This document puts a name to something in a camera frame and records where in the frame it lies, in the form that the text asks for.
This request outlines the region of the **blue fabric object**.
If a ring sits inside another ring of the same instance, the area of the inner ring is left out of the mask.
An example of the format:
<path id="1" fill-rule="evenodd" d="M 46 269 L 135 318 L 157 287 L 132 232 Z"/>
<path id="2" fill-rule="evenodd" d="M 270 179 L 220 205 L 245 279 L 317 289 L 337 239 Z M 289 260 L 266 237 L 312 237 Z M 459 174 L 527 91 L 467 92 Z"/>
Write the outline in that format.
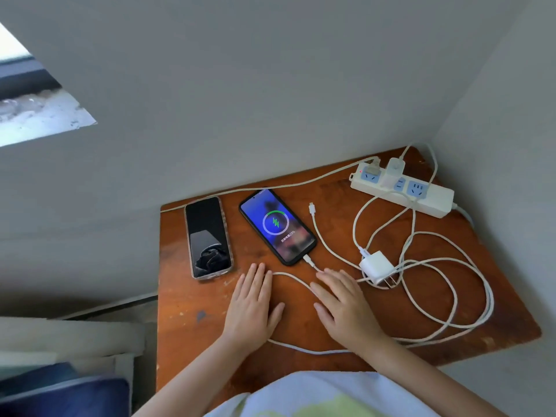
<path id="1" fill-rule="evenodd" d="M 0 380 L 0 417 L 130 417 L 130 386 L 56 363 Z"/>

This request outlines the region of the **white charger block with plug prongs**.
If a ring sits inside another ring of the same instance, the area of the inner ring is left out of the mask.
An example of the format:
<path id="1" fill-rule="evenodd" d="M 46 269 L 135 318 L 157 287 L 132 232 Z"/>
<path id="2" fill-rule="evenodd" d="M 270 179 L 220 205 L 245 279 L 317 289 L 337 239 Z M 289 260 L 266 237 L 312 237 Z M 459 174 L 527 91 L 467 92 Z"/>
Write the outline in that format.
<path id="1" fill-rule="evenodd" d="M 362 260 L 359 268 L 363 277 L 357 280 L 358 283 L 366 282 L 373 287 L 379 287 L 381 283 L 397 273 L 396 268 L 381 251 L 369 253 L 365 249 L 360 249 L 360 252 Z"/>

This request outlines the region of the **white furniture frame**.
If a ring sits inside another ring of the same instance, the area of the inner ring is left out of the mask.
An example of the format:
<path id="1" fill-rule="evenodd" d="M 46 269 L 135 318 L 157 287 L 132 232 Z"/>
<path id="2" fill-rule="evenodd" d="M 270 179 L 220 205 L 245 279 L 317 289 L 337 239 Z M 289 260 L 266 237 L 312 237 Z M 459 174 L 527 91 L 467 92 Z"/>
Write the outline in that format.
<path id="1" fill-rule="evenodd" d="M 0 380 L 69 363 L 80 376 L 115 375 L 133 382 L 146 329 L 139 323 L 0 317 Z"/>

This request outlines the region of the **dark-screen phone in clear case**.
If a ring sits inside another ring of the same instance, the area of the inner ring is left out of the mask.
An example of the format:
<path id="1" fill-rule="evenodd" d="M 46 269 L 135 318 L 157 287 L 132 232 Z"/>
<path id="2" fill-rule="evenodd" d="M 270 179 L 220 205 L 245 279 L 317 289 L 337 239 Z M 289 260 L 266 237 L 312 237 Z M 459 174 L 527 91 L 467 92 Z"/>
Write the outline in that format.
<path id="1" fill-rule="evenodd" d="M 187 204 L 184 220 L 193 279 L 208 281 L 230 272 L 234 260 L 220 198 L 211 196 Z"/>

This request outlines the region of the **person's left hand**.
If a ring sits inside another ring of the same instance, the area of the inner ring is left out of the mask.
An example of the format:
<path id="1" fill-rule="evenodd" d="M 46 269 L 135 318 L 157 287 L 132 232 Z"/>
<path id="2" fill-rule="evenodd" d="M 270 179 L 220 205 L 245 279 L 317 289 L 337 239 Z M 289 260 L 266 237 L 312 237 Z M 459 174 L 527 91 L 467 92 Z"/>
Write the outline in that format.
<path id="1" fill-rule="evenodd" d="M 260 348 L 274 332 L 265 332 L 266 304 L 270 303 L 273 273 L 266 269 L 266 295 L 261 301 L 254 301 L 254 275 L 259 264 L 248 269 L 242 298 L 229 304 L 224 331 L 221 338 L 226 344 L 243 356 Z"/>

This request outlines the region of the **person's right forearm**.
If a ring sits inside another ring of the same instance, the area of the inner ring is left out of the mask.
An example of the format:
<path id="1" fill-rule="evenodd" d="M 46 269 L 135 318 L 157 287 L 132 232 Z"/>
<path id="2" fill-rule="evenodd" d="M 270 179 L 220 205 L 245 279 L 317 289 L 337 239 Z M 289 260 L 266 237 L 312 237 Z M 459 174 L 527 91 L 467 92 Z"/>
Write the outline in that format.
<path id="1" fill-rule="evenodd" d="M 441 417 L 508 417 L 390 338 L 363 337 L 349 349 Z"/>

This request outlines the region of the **person's left forearm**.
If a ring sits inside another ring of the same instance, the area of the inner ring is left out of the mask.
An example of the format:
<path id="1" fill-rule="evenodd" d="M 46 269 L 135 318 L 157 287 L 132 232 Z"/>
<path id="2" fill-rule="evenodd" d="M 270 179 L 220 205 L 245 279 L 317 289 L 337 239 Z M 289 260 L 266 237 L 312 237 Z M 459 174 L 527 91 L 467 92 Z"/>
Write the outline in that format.
<path id="1" fill-rule="evenodd" d="M 219 336 L 133 417 L 202 417 L 243 361 L 265 341 Z"/>

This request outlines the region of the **window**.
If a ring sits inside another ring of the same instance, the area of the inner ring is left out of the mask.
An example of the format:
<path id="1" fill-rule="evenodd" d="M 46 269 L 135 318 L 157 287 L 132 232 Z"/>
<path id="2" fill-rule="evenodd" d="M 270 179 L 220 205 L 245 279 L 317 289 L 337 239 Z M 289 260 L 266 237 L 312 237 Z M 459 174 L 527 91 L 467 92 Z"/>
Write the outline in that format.
<path id="1" fill-rule="evenodd" d="M 0 22 L 0 148 L 96 124 Z"/>

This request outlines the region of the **white plugged-in charger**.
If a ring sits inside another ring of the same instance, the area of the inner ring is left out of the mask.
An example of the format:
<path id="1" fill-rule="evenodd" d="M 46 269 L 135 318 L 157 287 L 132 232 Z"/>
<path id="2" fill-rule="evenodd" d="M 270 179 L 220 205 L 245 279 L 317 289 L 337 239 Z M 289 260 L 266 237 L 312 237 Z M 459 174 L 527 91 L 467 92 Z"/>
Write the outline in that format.
<path id="1" fill-rule="evenodd" d="M 404 173 L 405 161 L 402 158 L 391 158 L 380 180 L 380 186 L 394 189 Z"/>

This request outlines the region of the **lit-screen phone in black case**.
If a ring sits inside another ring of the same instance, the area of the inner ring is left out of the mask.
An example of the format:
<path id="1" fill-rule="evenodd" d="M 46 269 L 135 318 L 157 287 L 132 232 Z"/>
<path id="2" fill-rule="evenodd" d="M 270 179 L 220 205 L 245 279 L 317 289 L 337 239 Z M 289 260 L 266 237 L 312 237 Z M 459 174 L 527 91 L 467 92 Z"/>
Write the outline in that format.
<path id="1" fill-rule="evenodd" d="M 239 211 L 285 266 L 294 266 L 317 245 L 313 232 L 272 189 L 248 196 Z"/>

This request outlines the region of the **person's white and green shirt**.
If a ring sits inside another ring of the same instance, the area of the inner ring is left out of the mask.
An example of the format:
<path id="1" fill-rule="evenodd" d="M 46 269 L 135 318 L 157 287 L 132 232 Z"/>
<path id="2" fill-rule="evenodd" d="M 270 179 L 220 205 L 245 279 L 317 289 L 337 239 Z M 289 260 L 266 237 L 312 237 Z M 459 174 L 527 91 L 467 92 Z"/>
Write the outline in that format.
<path id="1" fill-rule="evenodd" d="M 289 374 L 238 394 L 204 417 L 440 417 L 377 372 Z"/>

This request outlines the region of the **white power strip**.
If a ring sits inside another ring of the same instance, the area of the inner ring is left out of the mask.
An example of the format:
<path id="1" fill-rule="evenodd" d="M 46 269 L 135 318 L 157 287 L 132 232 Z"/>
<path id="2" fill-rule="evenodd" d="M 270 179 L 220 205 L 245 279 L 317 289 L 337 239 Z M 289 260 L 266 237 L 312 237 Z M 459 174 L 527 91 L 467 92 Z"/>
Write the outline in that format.
<path id="1" fill-rule="evenodd" d="M 360 162 L 349 176 L 352 189 L 379 199 L 413 207 L 416 211 L 442 218 L 452 211 L 454 191 L 438 184 L 400 174 L 393 182 L 386 168 Z"/>

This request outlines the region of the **person's right hand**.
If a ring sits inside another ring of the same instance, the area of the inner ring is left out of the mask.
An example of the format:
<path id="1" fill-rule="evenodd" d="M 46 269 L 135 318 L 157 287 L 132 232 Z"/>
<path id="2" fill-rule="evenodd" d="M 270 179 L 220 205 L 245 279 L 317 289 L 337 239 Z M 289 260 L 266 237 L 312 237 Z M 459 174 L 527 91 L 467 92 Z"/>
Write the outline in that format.
<path id="1" fill-rule="evenodd" d="M 316 273 L 349 275 L 343 270 L 334 271 L 329 268 Z M 318 303 L 325 306 L 334 317 L 336 323 L 334 340 L 345 349 L 363 357 L 367 352 L 378 350 L 392 342 L 381 329 L 366 299 L 349 298 L 346 302 L 340 302 L 325 283 L 312 282 L 310 287 L 318 298 Z"/>

